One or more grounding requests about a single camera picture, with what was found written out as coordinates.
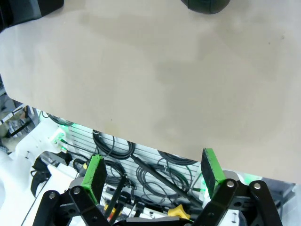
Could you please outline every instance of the wooden table surface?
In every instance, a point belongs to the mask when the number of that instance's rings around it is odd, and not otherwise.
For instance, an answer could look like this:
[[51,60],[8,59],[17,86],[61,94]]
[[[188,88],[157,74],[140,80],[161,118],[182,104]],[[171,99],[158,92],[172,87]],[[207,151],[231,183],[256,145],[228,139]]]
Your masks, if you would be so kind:
[[301,183],[301,3],[65,0],[0,34],[15,100],[142,145]]

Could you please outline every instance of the white slatted panel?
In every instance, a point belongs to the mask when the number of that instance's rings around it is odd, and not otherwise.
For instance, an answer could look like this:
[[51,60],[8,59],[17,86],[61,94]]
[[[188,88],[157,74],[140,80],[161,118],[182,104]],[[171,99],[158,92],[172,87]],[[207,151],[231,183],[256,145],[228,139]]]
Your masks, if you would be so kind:
[[[69,130],[70,130],[70,137],[71,137],[74,145],[84,147],[84,148],[90,150],[91,152],[95,151],[96,145],[92,138],[92,129],[78,125],[78,124],[74,124],[71,127],[69,127]],[[103,138],[104,138],[105,143],[108,146],[112,146],[112,144],[113,144],[112,136],[104,134]],[[128,150],[127,141],[116,137],[114,150],[120,151],[120,152],[127,151]],[[80,149],[77,149],[77,151],[78,151],[78,153],[84,154],[88,157],[91,155],[91,153],[82,151]],[[153,163],[153,164],[157,164],[158,160],[160,160],[162,158],[156,149],[146,147],[143,145],[139,145],[139,144],[136,144],[136,149],[135,149],[134,154],[135,154],[135,156],[138,156],[143,161],[145,161],[147,163]],[[128,175],[128,178],[131,179],[132,181],[134,181],[137,186],[135,195],[138,195],[138,196],[143,195],[143,187],[139,183],[139,181],[136,177],[136,169],[137,169],[138,165],[136,163],[134,163],[134,161],[131,158],[128,158],[126,160],[116,160],[109,156],[106,156],[105,159],[120,162],[121,165],[123,166],[123,168],[125,169],[125,171]],[[162,161],[160,161],[160,164],[166,166],[166,161],[162,160]],[[188,183],[191,183],[190,173],[185,166],[178,166],[178,165],[173,165],[173,164],[169,164],[169,166],[171,168],[177,170],[178,172],[182,173],[187,178]],[[199,162],[196,164],[190,165],[188,167],[191,170],[192,178],[194,179],[195,176],[197,176],[196,173],[199,168]],[[107,172],[108,172],[108,175],[111,175],[110,167],[107,168]],[[146,178],[147,178],[148,182],[156,182],[160,186],[162,186],[167,194],[174,194],[174,191],[172,189],[170,189],[168,186],[166,186],[165,184],[163,184],[162,182],[160,182],[159,180],[154,178],[151,174],[147,173]],[[152,187],[154,188],[154,190],[157,190],[160,193],[164,193],[159,187],[156,187],[156,186],[152,186]],[[156,202],[159,202],[162,199],[160,197],[157,198],[155,196],[150,196],[150,198]]]

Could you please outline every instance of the black pole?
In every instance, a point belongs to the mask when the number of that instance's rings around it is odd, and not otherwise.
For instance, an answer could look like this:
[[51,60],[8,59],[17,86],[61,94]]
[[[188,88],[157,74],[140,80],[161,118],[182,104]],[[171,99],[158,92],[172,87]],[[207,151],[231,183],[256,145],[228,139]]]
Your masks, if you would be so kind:
[[177,192],[180,196],[185,197],[188,199],[190,202],[195,204],[196,206],[202,207],[203,203],[200,200],[197,200],[193,196],[187,194],[184,192],[182,189],[178,188],[176,185],[174,185],[172,182],[167,180],[164,176],[159,174],[157,171],[155,171],[152,167],[150,167],[148,164],[144,163],[141,159],[138,157],[135,157],[131,155],[131,158],[134,160],[135,163],[137,163],[139,166],[141,166],[144,170],[148,171],[151,175],[153,175],[155,178],[160,180],[162,183],[164,183],[166,186],[170,187],[173,189],[175,192]]
[[117,188],[116,188],[116,190],[115,190],[115,192],[114,192],[114,195],[112,196],[112,199],[111,199],[111,201],[108,205],[108,208],[104,213],[104,217],[106,219],[109,217],[110,213],[112,212],[112,210],[113,210],[113,208],[116,204],[117,199],[120,197],[121,190],[124,187],[124,184],[125,184],[126,180],[127,180],[126,176],[123,175],[120,182],[119,182],[119,184],[118,184],[118,186],[117,186]]
[[123,209],[123,204],[118,203],[117,208],[115,209],[115,212],[111,218],[111,220],[109,221],[110,225],[113,225],[115,223],[115,220],[117,219],[117,217],[119,216],[120,212]]

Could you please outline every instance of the yellow knob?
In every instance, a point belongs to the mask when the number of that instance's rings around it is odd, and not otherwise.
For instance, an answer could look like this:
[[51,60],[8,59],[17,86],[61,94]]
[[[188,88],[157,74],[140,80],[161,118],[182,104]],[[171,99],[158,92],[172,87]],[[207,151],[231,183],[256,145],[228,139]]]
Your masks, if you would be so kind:
[[174,209],[170,209],[168,211],[168,215],[170,217],[180,217],[180,218],[184,218],[184,219],[188,219],[190,218],[190,215],[187,214],[184,209],[183,209],[183,206],[182,204],[181,205],[178,205],[176,208]]

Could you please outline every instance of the bolt head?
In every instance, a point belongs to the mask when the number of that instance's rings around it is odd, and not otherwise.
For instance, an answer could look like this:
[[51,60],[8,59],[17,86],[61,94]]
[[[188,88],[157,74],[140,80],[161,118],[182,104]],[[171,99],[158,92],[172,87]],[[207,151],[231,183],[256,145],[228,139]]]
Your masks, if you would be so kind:
[[254,188],[258,190],[258,189],[260,189],[260,188],[261,188],[261,186],[260,186],[260,184],[258,184],[258,183],[255,183],[255,184],[254,184]]
[[80,193],[80,188],[79,187],[76,187],[73,191],[74,194],[78,194]]
[[228,181],[228,182],[227,182],[227,186],[228,186],[228,187],[234,187],[233,181],[231,181],[231,180]]
[[50,193],[49,199],[53,199],[54,197],[55,197],[55,193],[54,192]]

